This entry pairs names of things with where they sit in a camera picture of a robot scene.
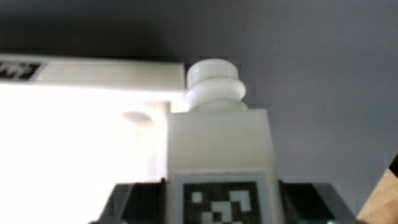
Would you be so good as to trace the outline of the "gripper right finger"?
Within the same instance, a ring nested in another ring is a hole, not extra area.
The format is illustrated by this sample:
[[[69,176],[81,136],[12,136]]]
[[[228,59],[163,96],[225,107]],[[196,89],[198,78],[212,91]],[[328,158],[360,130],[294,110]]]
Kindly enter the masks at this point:
[[[284,224],[358,224],[328,183],[278,182]]]

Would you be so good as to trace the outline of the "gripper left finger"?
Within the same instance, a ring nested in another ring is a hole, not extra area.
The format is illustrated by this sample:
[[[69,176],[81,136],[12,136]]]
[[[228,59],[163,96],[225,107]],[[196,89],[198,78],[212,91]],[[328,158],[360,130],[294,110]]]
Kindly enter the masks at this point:
[[[86,224],[164,224],[166,182],[116,184],[99,217]]]

